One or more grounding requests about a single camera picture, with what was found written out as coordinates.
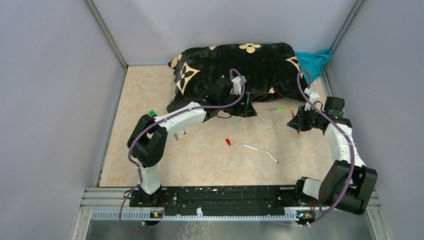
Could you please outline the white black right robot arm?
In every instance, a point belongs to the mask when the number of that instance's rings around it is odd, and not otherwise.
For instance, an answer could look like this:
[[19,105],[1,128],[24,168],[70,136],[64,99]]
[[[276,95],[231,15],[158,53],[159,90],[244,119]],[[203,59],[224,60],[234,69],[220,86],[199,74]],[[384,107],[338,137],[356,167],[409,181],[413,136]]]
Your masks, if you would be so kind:
[[311,94],[300,106],[287,126],[298,133],[319,129],[329,145],[333,164],[323,180],[302,177],[296,183],[293,200],[307,206],[313,199],[323,206],[336,204],[336,209],[355,215],[365,212],[375,188],[378,173],[366,166],[358,154],[352,136],[352,123],[343,116],[345,101],[327,97],[323,109],[315,106],[317,97]]

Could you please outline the white marker with red tip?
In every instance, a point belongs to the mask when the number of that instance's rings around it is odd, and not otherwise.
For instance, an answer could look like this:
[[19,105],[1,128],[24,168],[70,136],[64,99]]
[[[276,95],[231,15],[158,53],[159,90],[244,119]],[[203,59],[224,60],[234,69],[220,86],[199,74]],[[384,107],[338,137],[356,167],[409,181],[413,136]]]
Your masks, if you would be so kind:
[[275,163],[279,163],[279,161],[266,149],[263,149],[263,151],[275,162]]

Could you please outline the clear highlighter with green cap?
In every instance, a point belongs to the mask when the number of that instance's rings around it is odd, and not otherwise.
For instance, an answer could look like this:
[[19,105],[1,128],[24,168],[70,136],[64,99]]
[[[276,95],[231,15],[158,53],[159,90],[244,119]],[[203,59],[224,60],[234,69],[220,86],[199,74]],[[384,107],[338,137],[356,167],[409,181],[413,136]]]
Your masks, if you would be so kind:
[[281,113],[285,113],[286,112],[285,109],[280,108],[280,107],[271,108],[269,111],[270,112],[281,112]]

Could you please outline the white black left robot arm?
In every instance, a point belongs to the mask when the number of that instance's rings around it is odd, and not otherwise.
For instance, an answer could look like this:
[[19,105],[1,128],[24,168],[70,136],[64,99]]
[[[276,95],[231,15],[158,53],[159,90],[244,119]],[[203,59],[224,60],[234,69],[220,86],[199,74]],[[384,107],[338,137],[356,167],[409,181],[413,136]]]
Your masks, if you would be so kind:
[[220,111],[229,110],[248,100],[247,80],[244,76],[232,79],[219,78],[199,102],[188,105],[166,115],[143,115],[128,139],[128,160],[136,166],[143,191],[141,200],[149,207],[160,202],[158,163],[162,159],[168,137],[191,126],[206,122],[218,116]]

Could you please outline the black marker with green tip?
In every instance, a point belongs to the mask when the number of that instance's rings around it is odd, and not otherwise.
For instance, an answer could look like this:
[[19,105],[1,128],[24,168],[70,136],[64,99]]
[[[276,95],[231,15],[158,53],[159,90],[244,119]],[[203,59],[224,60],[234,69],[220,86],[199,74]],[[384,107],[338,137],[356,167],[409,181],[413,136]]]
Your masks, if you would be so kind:
[[149,111],[148,115],[152,118],[157,117],[157,114],[153,110]]

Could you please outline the white pen with green tip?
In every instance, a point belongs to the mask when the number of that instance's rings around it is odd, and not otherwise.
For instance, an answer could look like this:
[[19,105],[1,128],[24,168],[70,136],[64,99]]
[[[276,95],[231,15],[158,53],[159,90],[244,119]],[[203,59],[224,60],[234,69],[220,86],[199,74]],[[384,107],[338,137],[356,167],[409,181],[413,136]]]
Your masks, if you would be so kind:
[[251,146],[251,145],[248,145],[248,144],[245,144],[245,143],[242,143],[241,144],[243,147],[245,147],[245,148],[249,148],[249,149],[252,149],[252,150],[255,150],[255,151],[259,151],[260,149],[259,148],[257,148],[257,147],[254,147],[254,146]]

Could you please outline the white pen with red cap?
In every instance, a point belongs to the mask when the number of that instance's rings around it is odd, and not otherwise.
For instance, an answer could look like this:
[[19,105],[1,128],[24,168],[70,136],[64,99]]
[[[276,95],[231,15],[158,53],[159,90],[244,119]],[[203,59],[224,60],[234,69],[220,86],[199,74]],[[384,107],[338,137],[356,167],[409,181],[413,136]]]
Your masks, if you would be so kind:
[[231,144],[231,141],[226,137],[225,139],[225,142],[229,145],[229,146],[231,146],[232,144]]

